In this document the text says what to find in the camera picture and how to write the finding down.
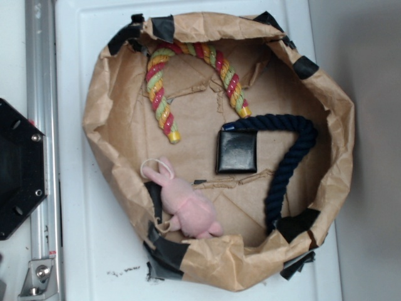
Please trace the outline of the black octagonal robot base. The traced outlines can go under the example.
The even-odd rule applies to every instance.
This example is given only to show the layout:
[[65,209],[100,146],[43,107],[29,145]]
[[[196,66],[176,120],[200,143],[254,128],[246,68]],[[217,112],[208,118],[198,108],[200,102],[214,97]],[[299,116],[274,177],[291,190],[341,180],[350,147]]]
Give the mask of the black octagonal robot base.
[[44,135],[1,99],[1,240],[9,239],[46,197]]

